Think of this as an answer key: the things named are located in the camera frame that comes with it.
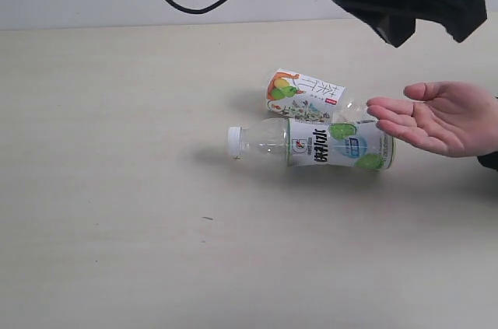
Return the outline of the black sleeve forearm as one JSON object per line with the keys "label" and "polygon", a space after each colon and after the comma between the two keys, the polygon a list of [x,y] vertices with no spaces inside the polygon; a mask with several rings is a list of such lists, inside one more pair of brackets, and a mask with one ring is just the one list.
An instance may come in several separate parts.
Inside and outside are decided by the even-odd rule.
{"label": "black sleeve forearm", "polygon": [[497,171],[498,170],[498,152],[491,152],[483,156],[478,156],[477,160],[479,163],[487,169]]}

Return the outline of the person's open hand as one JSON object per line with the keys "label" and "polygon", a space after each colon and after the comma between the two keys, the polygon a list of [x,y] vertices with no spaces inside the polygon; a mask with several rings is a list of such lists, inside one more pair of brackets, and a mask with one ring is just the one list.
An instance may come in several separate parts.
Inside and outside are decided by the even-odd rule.
{"label": "person's open hand", "polygon": [[465,82],[421,82],[406,86],[404,96],[366,102],[379,129],[451,158],[497,151],[497,98],[485,89]]}

